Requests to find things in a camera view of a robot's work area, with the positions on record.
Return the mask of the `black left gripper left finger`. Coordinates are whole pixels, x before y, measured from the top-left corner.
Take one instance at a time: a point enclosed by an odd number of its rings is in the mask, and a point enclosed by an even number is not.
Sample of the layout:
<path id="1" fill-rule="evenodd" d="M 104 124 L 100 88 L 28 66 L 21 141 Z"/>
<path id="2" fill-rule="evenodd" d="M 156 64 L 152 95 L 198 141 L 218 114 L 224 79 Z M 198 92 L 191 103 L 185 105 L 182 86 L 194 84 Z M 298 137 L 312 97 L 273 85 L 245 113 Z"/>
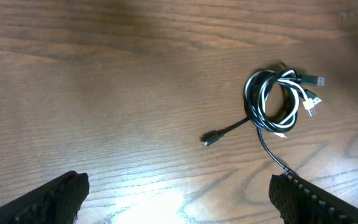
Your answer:
<path id="1" fill-rule="evenodd" d="M 69 171 L 0 207 L 0 223 L 74 223 L 89 194 L 86 173 Z"/>

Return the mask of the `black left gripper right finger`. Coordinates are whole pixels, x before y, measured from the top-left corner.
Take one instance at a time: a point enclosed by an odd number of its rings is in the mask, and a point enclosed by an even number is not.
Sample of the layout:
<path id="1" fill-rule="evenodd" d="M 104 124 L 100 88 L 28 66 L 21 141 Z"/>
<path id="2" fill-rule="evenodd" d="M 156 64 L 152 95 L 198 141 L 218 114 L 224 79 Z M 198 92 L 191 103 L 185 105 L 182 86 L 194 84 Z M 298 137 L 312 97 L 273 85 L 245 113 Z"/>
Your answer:
<path id="1" fill-rule="evenodd" d="M 358 224 L 358 208 L 291 173 L 273 175 L 268 196 L 288 224 Z"/>

